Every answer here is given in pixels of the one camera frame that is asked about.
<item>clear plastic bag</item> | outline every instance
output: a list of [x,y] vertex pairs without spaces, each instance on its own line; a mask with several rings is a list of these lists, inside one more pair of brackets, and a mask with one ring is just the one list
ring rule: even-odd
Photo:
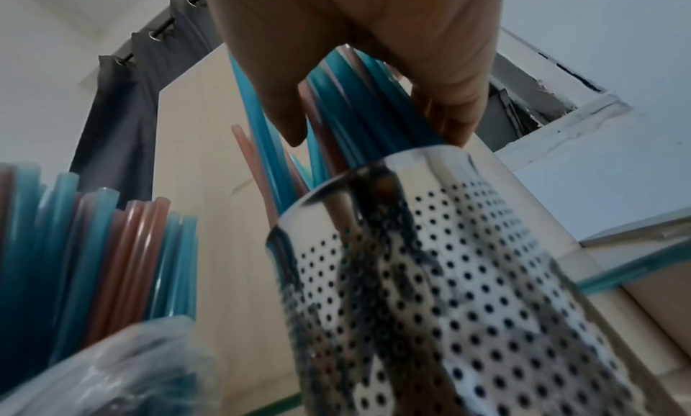
[[0,402],[0,415],[216,415],[220,371],[187,317],[133,325]]

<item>white wall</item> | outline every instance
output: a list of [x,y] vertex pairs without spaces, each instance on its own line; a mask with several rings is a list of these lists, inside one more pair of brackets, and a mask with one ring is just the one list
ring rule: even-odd
[[93,45],[32,0],[0,0],[0,161],[67,171],[93,94],[78,83]]
[[577,239],[690,205],[687,2],[505,0],[503,27],[634,107],[630,120],[517,172]]

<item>human hand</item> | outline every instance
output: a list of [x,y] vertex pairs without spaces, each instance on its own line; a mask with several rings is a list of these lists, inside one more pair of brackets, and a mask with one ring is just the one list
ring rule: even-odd
[[472,136],[487,103],[502,0],[209,0],[223,40],[286,141],[307,136],[297,84],[350,44],[413,82],[447,143]]

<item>utensil holder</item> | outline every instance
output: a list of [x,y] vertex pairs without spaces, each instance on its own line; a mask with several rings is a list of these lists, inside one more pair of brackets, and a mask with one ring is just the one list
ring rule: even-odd
[[684,414],[458,148],[334,178],[266,245],[308,414]]

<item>dark gray curtain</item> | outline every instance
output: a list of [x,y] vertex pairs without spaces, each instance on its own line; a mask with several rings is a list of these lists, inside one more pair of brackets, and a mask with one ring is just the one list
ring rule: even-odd
[[170,11],[175,22],[159,36],[132,34],[132,60],[99,57],[98,91],[70,167],[82,192],[118,190],[120,208],[151,200],[159,91],[221,43],[203,0],[171,0]]

